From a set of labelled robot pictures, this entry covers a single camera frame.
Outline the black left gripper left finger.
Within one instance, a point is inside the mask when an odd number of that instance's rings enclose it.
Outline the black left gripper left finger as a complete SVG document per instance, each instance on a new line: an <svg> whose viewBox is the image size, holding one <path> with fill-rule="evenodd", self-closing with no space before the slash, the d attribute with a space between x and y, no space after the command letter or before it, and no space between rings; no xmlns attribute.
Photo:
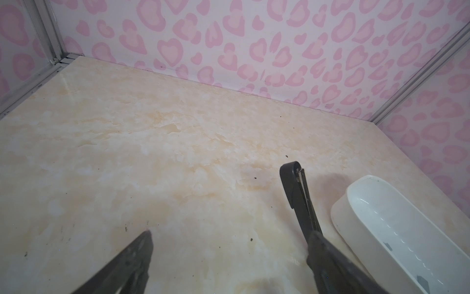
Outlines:
<svg viewBox="0 0 470 294"><path fill-rule="evenodd" d="M143 294L153 254L152 234L141 233L75 294Z"/></svg>

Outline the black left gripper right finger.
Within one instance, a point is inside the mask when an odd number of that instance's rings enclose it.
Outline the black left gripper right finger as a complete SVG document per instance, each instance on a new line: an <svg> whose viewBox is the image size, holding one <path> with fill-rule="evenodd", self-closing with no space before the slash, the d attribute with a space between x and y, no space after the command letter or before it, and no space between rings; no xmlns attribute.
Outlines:
<svg viewBox="0 0 470 294"><path fill-rule="evenodd" d="M307 264L313 271L320 294L385 294L380 285L368 277L319 232L308 239Z"/></svg>

